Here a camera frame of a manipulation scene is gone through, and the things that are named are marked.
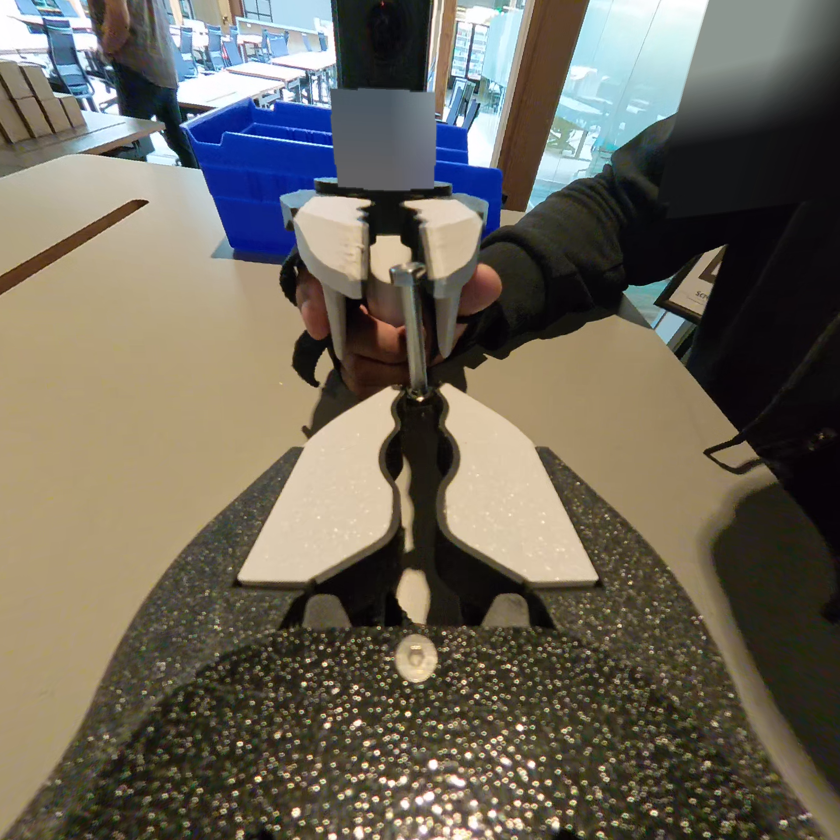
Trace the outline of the light wood office desk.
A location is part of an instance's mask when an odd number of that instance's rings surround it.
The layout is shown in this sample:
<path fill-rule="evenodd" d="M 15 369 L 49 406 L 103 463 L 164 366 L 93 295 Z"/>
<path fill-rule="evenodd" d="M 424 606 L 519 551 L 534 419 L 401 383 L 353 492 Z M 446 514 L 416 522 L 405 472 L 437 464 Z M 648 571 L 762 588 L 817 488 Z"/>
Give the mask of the light wood office desk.
<path fill-rule="evenodd" d="M 181 81 L 176 94 L 184 113 L 202 114 L 247 99 L 276 99 L 285 87 L 280 80 L 220 70 Z"/>

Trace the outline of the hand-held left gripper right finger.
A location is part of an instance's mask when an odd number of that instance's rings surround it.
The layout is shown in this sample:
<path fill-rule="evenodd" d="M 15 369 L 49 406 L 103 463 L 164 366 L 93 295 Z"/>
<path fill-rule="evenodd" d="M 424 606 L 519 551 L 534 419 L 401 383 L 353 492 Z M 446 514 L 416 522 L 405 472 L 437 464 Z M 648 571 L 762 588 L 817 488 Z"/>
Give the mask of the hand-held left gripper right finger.
<path fill-rule="evenodd" d="M 464 601 L 599 581 L 538 451 L 518 427 L 452 385 L 439 390 L 452 462 L 437 493 L 440 578 Z"/>

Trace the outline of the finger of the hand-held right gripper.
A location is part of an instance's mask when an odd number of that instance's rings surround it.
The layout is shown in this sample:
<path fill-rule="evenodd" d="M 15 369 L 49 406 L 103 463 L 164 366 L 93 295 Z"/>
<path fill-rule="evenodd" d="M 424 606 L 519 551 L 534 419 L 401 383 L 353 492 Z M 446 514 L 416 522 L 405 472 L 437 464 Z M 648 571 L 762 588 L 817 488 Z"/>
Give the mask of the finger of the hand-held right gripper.
<path fill-rule="evenodd" d="M 474 275 L 487 203 L 475 196 L 420 198 L 404 202 L 419 224 L 426 286 L 431 291 L 440 355 L 447 358 L 456 343 L 455 326 L 461 292 Z"/>
<path fill-rule="evenodd" d="M 348 301 L 361 301 L 369 276 L 371 200 L 353 196 L 311 196 L 293 219 L 298 252 L 322 284 L 332 346 L 342 360 L 346 345 Z"/>

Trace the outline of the person's right forearm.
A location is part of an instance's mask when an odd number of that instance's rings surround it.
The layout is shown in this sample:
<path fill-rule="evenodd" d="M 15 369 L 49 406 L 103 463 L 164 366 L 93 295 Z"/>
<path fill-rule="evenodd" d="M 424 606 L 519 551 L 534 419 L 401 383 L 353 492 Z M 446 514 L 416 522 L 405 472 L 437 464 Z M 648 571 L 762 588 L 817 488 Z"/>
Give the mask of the person's right forearm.
<path fill-rule="evenodd" d="M 628 286 L 662 280 L 689 257 L 685 226 L 658 200 L 676 117 L 654 123 L 591 178 L 551 194 L 490 235 L 479 263 L 501 281 L 498 301 L 470 318 L 466 338 L 497 350 L 571 312 L 609 308 Z"/>

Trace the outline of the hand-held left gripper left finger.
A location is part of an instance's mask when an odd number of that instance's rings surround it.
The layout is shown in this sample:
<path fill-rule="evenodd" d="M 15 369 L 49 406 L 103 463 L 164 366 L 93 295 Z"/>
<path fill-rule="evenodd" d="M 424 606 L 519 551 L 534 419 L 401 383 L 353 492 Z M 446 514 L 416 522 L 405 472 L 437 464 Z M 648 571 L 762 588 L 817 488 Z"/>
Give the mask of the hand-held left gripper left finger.
<path fill-rule="evenodd" d="M 403 392 L 384 389 L 305 444 L 238 572 L 243 586 L 300 590 L 323 583 L 389 543 L 401 524 L 386 464 Z"/>

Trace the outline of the stack of cardboard boxes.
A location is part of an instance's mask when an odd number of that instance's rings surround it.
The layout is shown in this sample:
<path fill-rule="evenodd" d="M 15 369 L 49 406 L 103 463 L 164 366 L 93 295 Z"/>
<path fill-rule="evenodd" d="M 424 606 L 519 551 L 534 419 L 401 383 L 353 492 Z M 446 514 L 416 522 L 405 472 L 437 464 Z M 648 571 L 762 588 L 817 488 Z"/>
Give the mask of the stack of cardboard boxes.
<path fill-rule="evenodd" d="M 76 98 L 53 91 L 41 65 L 1 59 L 1 144 L 86 127 Z"/>

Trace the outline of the person's right hand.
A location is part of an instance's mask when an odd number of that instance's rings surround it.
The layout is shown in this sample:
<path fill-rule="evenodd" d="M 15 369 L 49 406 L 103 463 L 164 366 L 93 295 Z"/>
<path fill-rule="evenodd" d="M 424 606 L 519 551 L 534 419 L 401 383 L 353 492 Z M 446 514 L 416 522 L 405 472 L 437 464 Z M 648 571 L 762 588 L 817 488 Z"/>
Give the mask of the person's right hand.
<path fill-rule="evenodd" d="M 319 359 L 332 346 L 329 319 L 322 285 L 307 271 L 295 248 L 282 264 L 280 287 L 299 309 L 305 329 L 295 343 L 292 368 L 303 381 L 318 386 L 315 374 Z M 484 312 L 492 308 L 501 291 L 498 273 L 479 263 L 461 293 L 455 331 L 457 343 L 450 360 L 470 352 L 476 345 Z M 333 366 L 353 394 L 365 399 L 387 386 L 409 384 L 404 327 L 393 327 L 374 318 L 362 304 L 350 311 L 346 324 L 344 354 Z"/>

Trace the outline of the blue plastic tote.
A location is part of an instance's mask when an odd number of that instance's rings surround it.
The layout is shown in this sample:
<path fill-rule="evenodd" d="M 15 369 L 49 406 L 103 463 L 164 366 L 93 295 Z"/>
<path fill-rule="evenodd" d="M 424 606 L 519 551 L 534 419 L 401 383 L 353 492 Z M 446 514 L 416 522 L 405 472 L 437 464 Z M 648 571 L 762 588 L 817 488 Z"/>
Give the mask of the blue plastic tote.
<path fill-rule="evenodd" d="M 467 132 L 436 121 L 430 91 L 339 88 L 332 109 L 246 100 L 184 130 L 235 250 L 286 256 L 296 222 L 311 232 L 305 214 L 349 208 L 355 225 L 354 204 L 371 242 L 418 247 L 418 202 L 432 200 L 450 223 L 483 209 L 484 232 L 500 226 L 501 171 L 469 165 Z"/>

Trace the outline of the black framed floor sign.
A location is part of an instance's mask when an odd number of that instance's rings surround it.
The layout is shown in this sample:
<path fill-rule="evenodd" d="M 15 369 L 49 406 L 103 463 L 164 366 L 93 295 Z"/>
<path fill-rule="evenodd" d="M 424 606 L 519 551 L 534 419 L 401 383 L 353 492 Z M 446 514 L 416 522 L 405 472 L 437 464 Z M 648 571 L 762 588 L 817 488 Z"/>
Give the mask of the black framed floor sign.
<path fill-rule="evenodd" d="M 667 312 L 697 325 L 705 311 L 727 247 L 705 252 L 685 264 L 655 301 Z"/>

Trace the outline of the metal bolt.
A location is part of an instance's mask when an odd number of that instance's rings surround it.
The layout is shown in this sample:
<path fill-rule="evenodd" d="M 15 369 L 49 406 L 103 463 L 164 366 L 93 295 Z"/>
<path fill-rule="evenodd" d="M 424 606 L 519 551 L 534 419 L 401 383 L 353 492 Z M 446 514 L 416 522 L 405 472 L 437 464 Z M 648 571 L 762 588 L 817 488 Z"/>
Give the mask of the metal bolt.
<path fill-rule="evenodd" d="M 406 332 L 406 353 L 409 373 L 407 389 L 430 389 L 427 378 L 427 352 L 424 334 L 424 309 L 421 286 L 426 267 L 421 262 L 407 262 L 390 268 L 392 284 L 400 293 Z"/>

